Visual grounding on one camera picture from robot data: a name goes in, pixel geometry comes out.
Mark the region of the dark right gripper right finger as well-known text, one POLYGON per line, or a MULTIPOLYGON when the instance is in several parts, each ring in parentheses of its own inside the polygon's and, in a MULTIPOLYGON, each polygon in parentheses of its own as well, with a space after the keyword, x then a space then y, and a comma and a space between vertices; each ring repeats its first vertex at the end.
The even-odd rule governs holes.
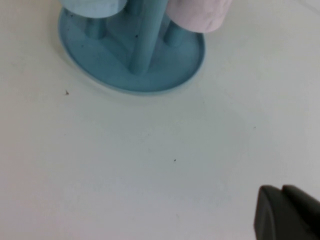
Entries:
POLYGON ((320 202, 294 185, 284 185, 283 193, 310 228, 320 227, 320 202))

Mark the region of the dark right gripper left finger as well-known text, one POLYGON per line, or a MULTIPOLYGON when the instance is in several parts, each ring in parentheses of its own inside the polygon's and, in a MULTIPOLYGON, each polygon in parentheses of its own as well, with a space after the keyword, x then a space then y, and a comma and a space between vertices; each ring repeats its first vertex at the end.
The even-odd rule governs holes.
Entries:
POLYGON ((320 238, 320 228, 310 228, 282 189, 271 185, 259 188, 253 226, 257 240, 320 238))

